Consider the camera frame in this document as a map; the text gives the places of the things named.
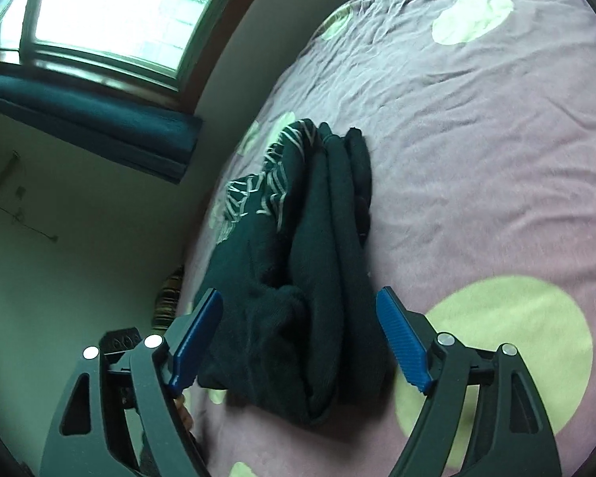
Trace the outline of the person's left hand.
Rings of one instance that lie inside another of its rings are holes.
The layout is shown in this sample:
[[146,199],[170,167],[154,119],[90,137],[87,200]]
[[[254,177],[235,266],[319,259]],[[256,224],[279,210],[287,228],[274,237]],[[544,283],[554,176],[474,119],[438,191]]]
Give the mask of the person's left hand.
[[192,432],[192,428],[194,427],[194,419],[192,419],[192,415],[186,407],[185,396],[180,395],[179,397],[175,398],[174,404],[180,421],[182,421],[186,432],[190,434]]

